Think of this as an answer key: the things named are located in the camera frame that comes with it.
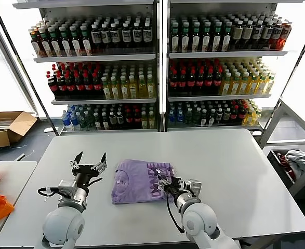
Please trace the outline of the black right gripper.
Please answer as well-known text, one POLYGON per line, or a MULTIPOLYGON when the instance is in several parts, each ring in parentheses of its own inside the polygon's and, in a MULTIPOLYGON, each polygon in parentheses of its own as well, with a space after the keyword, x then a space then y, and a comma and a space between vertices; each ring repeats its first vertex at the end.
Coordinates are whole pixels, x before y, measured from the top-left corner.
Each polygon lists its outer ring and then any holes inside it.
POLYGON ((185 183, 182 178, 161 175, 160 180, 157 182, 158 190, 171 195, 177 199, 181 194, 185 193, 185 183))

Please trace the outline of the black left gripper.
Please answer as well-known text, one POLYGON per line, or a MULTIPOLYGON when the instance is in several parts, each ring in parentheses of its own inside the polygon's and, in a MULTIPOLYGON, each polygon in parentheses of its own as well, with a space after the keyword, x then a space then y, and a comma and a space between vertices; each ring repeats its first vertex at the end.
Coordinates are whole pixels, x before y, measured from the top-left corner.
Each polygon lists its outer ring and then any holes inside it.
POLYGON ((89 187, 91 185, 91 179, 98 177, 107 168, 107 154, 104 153, 100 162, 95 165, 79 165, 82 155, 83 152, 76 155, 74 160, 70 161, 70 166, 75 176, 77 187, 89 187))

